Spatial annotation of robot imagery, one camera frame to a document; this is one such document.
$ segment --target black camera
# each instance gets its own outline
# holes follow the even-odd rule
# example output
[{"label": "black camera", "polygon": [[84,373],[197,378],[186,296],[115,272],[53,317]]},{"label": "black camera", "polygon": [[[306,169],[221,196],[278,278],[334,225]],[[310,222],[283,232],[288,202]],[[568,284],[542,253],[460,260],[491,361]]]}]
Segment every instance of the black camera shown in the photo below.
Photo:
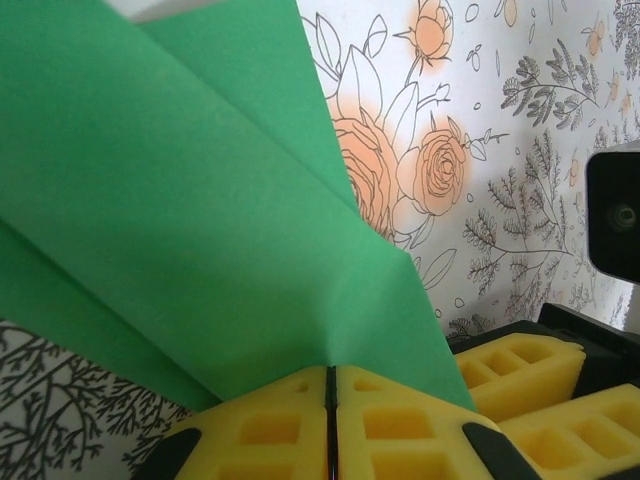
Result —
[{"label": "black camera", "polygon": [[591,262],[607,275],[640,283],[640,141],[595,153],[586,191]]}]

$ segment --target orange flower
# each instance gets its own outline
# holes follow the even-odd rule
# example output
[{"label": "orange flower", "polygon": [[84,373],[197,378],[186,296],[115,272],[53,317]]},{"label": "orange flower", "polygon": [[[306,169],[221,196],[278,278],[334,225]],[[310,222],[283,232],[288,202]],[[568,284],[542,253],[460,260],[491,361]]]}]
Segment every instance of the orange flower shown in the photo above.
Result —
[{"label": "orange flower", "polygon": [[427,0],[408,32],[396,35],[406,38],[416,49],[416,62],[446,58],[453,40],[453,14],[447,0]]},{"label": "orange flower", "polygon": [[410,150],[400,160],[400,189],[423,212],[444,215],[460,198],[465,161],[458,135],[451,130],[430,132],[419,149]]},{"label": "orange flower", "polygon": [[396,156],[384,132],[362,110],[364,123],[334,121],[351,188],[362,218],[385,239],[394,235],[392,212],[398,201]]}]

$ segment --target yellow foam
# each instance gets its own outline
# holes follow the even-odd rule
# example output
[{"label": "yellow foam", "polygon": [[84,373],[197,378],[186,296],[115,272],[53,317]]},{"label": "yellow foam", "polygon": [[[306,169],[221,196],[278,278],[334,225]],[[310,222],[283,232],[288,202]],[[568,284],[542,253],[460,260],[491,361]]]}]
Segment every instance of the yellow foam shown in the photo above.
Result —
[{"label": "yellow foam", "polygon": [[501,422],[569,400],[585,357],[575,343],[514,333],[456,361],[478,411]]},{"label": "yellow foam", "polygon": [[340,480],[491,480],[462,425],[493,422],[356,367],[337,386]]},{"label": "yellow foam", "polygon": [[326,368],[301,370],[181,422],[202,432],[176,480],[326,480]]},{"label": "yellow foam", "polygon": [[601,478],[640,464],[640,389],[621,385],[500,428],[544,480]]}]

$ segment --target green paper sheet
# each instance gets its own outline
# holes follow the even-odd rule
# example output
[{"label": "green paper sheet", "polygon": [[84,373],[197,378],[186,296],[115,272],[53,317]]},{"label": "green paper sheet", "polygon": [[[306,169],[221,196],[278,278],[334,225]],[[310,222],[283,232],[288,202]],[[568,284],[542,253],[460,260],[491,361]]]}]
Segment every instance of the green paper sheet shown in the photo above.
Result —
[{"label": "green paper sheet", "polygon": [[0,222],[0,309],[21,326],[193,410],[218,399]]},{"label": "green paper sheet", "polygon": [[358,208],[295,0],[232,0],[140,28]]},{"label": "green paper sheet", "polygon": [[84,288],[223,398],[335,363],[471,406],[410,259],[298,161],[102,5],[1,5],[0,215]]}]

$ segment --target wallpaper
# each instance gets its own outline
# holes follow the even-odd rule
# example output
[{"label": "wallpaper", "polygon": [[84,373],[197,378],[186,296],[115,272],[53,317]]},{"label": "wallpaper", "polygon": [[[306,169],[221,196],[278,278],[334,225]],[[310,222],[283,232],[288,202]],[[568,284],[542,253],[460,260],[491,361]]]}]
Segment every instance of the wallpaper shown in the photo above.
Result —
[{"label": "wallpaper", "polygon": [[[584,166],[640,138],[640,3],[299,0],[361,216],[407,251],[451,341],[545,301],[618,328]],[[0,323],[0,479],[128,478],[189,415]]]}]

